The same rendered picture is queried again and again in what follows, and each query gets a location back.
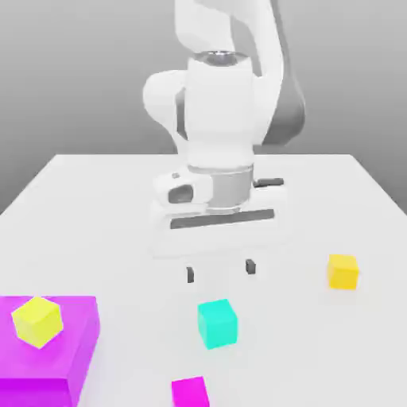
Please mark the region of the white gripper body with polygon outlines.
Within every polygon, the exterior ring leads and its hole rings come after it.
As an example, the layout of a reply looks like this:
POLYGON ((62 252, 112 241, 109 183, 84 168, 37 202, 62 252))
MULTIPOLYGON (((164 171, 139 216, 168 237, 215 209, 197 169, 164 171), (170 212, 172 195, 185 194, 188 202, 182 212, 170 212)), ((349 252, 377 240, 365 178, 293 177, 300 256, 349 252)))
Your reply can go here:
POLYGON ((255 188, 233 215, 171 214, 153 202, 150 248, 156 258, 274 246, 288 236, 288 188, 255 188))

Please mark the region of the small cyan cube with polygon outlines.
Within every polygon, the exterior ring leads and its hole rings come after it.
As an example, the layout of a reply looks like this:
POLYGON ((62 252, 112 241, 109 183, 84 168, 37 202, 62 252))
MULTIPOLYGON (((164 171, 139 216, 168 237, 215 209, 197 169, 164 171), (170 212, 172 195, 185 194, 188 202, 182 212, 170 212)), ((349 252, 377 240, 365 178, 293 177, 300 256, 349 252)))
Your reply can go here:
POLYGON ((197 306, 200 336, 208 350, 237 343, 238 317, 228 299, 197 306))

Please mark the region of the small golden yellow cube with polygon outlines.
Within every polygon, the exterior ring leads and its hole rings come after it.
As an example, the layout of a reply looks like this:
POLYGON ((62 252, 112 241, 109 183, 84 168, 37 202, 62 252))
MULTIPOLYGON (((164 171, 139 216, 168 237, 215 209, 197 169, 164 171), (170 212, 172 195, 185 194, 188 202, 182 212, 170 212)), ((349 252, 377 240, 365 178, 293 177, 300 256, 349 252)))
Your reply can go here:
POLYGON ((330 254, 328 259, 328 285, 331 289, 355 290, 359 279, 359 266, 355 256, 330 254))

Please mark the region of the small magenta cube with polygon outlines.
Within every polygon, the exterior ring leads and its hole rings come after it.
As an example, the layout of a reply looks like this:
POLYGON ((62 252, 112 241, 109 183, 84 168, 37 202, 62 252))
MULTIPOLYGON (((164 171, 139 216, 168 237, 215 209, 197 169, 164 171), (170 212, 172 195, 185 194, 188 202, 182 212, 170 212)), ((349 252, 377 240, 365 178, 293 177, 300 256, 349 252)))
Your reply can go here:
POLYGON ((172 381, 171 390, 172 407, 210 407, 202 376, 172 381))

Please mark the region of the small lime yellow cube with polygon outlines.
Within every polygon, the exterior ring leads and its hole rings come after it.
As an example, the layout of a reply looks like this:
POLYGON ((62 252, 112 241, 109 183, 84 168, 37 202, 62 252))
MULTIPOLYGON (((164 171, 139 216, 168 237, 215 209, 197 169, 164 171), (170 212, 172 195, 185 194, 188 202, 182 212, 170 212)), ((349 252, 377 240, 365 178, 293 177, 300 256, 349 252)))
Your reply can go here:
POLYGON ((60 306, 44 297, 33 297, 11 312, 17 337, 43 348, 64 329, 60 306))

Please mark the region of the large magenta box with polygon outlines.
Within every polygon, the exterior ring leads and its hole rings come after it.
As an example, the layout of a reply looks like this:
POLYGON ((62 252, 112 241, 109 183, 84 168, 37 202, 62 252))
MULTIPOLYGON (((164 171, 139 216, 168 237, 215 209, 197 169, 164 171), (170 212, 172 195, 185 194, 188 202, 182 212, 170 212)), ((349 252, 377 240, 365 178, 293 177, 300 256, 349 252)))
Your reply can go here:
POLYGON ((94 296, 55 296, 64 330, 36 349, 16 334, 11 313, 28 296, 0 296, 0 407, 77 407, 100 333, 94 296))

